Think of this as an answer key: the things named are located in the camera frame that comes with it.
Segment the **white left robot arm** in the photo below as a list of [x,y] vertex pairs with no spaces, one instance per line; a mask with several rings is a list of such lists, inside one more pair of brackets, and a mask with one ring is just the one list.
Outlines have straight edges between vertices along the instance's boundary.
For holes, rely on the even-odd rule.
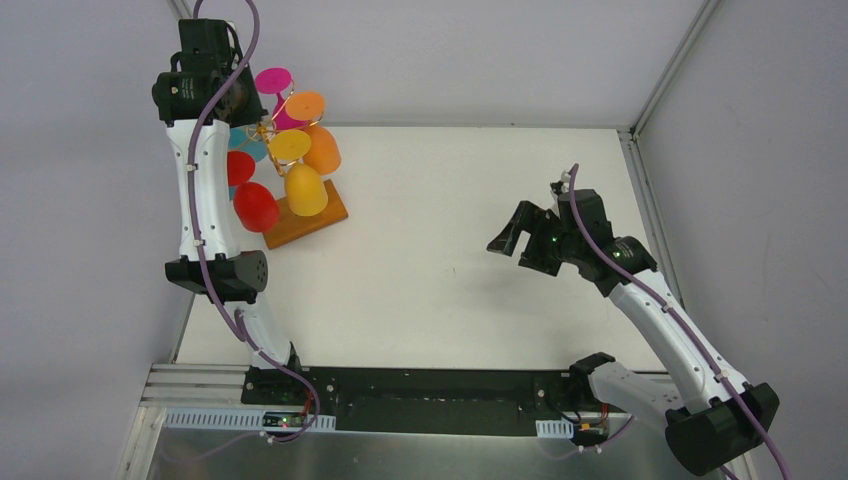
[[308,385],[291,340],[276,322],[265,289],[261,250],[244,251],[230,226],[227,155],[234,127],[258,123],[261,105],[234,27],[225,20],[183,19],[181,48],[152,87],[178,173],[182,232],[169,282],[206,297],[249,350],[247,390],[261,387],[293,404]]

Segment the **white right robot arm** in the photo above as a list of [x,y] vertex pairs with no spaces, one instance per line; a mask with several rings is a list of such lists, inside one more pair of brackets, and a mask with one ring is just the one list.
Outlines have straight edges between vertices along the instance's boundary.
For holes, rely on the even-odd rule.
[[651,347],[672,381],[663,387],[597,353],[571,367],[569,400],[583,410],[612,404],[663,435],[676,460],[703,476],[761,446],[779,408],[767,383],[754,385],[710,344],[675,300],[642,243],[614,234],[599,194],[554,189],[557,207],[518,204],[486,249],[513,254],[519,265],[550,276],[577,268],[619,309]]

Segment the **orange wine glass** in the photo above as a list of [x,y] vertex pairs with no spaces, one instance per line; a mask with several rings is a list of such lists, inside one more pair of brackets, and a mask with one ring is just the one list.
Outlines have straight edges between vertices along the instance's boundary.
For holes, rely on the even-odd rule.
[[284,113],[311,140],[309,150],[302,156],[303,162],[321,176],[336,172],[342,163],[335,137],[321,123],[326,106],[325,98],[317,91],[293,93],[283,106]]

